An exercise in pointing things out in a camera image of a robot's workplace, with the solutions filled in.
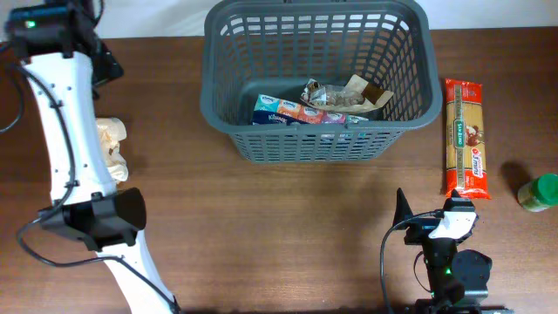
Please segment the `blue tissue multipack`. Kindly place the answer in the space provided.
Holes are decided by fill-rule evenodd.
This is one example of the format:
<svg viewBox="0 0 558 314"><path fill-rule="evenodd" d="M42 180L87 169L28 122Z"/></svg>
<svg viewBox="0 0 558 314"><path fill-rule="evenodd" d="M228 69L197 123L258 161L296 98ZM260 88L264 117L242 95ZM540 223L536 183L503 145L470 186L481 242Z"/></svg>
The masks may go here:
<svg viewBox="0 0 558 314"><path fill-rule="evenodd" d="M259 94L251 123L253 125L320 125L358 123L360 121L369 121L369 119L355 114L324 111L286 99Z"/></svg>

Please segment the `red spaghetti packet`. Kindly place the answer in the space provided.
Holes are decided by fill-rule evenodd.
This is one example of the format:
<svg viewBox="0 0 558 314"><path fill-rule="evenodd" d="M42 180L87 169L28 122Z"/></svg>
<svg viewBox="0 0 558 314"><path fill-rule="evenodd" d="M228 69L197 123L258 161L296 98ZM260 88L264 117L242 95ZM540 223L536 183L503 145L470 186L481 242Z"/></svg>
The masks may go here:
<svg viewBox="0 0 558 314"><path fill-rule="evenodd" d="M446 194L490 199L482 85L448 78L446 87Z"/></svg>

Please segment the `brown clear snack bag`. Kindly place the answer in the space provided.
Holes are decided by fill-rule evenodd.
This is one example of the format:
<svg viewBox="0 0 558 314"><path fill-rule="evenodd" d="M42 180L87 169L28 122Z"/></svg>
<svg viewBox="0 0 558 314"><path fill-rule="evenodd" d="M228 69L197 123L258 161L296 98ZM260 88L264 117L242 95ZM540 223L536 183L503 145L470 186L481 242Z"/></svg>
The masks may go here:
<svg viewBox="0 0 558 314"><path fill-rule="evenodd" d="M369 113L382 109L394 92L384 90L357 74L344 86L324 85L311 78L303 89L301 101L328 113Z"/></svg>

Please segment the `beige food bag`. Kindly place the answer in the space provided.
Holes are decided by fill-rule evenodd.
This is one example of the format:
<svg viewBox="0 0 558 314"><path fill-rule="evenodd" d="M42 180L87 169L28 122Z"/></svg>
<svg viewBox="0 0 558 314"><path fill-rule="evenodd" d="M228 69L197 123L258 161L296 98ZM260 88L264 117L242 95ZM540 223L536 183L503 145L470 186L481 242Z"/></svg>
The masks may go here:
<svg viewBox="0 0 558 314"><path fill-rule="evenodd" d="M110 176L117 184L127 181L129 175L127 163L120 154L120 142L127 137L124 123L118 118L96 118L96 123Z"/></svg>

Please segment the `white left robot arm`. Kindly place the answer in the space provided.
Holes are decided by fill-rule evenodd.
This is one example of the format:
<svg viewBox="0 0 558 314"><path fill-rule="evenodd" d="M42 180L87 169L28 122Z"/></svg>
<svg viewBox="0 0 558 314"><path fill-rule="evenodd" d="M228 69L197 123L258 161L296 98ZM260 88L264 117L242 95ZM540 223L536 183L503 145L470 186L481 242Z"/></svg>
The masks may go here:
<svg viewBox="0 0 558 314"><path fill-rule="evenodd" d="M104 263L134 313L177 313L146 245L146 204L120 190L105 163L93 103L100 85L124 71L95 29L104 5L46 1L10 11L4 29L30 84L51 166L51 205L34 224L83 243Z"/></svg>

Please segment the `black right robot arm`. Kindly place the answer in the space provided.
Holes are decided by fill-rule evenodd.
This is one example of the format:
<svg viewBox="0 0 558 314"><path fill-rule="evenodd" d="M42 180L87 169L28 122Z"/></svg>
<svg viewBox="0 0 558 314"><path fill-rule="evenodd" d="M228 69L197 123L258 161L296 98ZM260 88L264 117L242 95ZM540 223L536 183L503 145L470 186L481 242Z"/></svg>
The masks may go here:
<svg viewBox="0 0 558 314"><path fill-rule="evenodd" d="M380 283L385 285L384 250L389 235L405 232L406 245L419 246L425 263L430 293L419 299L410 313L511 313L504 306L481 305L488 297L487 283L493 261L479 251L458 250L473 233L478 215L471 200L453 190L440 209L414 214L402 189L397 190L393 223L380 249Z"/></svg>

